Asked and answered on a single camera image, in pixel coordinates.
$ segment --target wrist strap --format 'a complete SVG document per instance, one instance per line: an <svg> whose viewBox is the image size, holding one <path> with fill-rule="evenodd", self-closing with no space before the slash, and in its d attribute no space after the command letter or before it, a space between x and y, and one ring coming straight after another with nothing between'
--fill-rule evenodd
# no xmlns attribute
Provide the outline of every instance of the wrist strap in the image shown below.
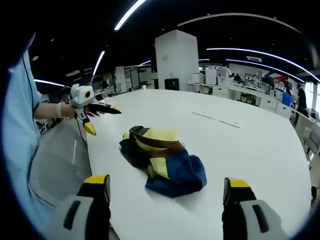
<svg viewBox="0 0 320 240"><path fill-rule="evenodd" d="M62 105L62 102L59 102L56 105L56 116L57 116L58 119L62 119L61 105Z"/></svg>

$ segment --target folded cloth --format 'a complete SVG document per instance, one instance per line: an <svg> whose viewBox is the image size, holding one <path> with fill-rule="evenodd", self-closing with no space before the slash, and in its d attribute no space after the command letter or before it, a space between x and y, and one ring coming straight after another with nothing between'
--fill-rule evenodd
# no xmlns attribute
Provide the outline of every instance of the folded cloth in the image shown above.
<svg viewBox="0 0 320 240"><path fill-rule="evenodd" d="M175 198L200 191L206 184L200 159L189 155L172 129L135 126L123 135L121 153L136 168L148 168L145 187Z"/></svg>

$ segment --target black cable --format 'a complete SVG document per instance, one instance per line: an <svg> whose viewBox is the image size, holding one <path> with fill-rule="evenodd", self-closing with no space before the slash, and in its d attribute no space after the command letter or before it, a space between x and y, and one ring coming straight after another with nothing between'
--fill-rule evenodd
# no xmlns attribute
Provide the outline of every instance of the black cable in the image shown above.
<svg viewBox="0 0 320 240"><path fill-rule="evenodd" d="M31 102L32 102L31 110L32 110L32 121L33 121L33 120L34 120L34 93L33 93L33 91L32 91L31 82L30 82L30 78L29 78L28 71L27 71L27 68L26 68L26 63L25 63L25 57L24 57L24 55L22 55L22 61L23 61L23 66L24 66L25 74L26 74L26 77L28 78L29 87L30 87L30 91L31 91Z"/></svg>
<svg viewBox="0 0 320 240"><path fill-rule="evenodd" d="M82 137L82 133L81 133L80 126L79 126L79 122L78 122L77 118L75 118L75 120L76 120L76 124L78 124L78 129L79 129L80 136L81 136L84 144L85 144L86 146L88 146L87 143L86 143L86 141L85 141L84 138Z"/></svg>

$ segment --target light blue shirt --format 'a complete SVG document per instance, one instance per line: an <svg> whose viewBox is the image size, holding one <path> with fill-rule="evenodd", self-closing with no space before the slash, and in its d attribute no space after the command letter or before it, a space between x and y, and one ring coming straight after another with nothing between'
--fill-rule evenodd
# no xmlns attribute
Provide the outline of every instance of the light blue shirt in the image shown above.
<svg viewBox="0 0 320 240"><path fill-rule="evenodd" d="M28 50L23 54L23 58L24 62L21 58L16 66L9 69L11 76L3 110L3 151L18 201L30 222L39 232L44 233L49 226L53 209L33 196L28 187L30 163L41 140L32 114L40 96L31 72Z"/></svg>

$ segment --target black ceiling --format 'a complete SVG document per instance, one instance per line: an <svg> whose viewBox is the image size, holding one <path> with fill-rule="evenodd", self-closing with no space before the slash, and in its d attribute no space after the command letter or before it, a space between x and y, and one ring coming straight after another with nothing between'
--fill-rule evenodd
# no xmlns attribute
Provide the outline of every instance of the black ceiling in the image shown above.
<svg viewBox="0 0 320 240"><path fill-rule="evenodd" d="M291 60L308 70L315 69L310 42L317 43L316 12L304 1L293 2L234 0L147 0L119 31L114 27L136 0L78 2L70 7L50 6L41 13L42 22L29 49L35 79L72 85L86 77L101 51L105 55L96 75L111 72L116 66L138 65L148 60L156 65L155 38L178 29L197 37L199 58L212 63L225 59L247 60L260 57L263 64L291 74L301 70L283 61L259 54L238 51L208 51L206 48L233 47L267 52ZM177 27L179 23L220 13L251 13L277 18L302 34L270 20L249 16L221 16ZM80 70L72 77L66 74ZM38 84L40 92L55 90Z"/></svg>

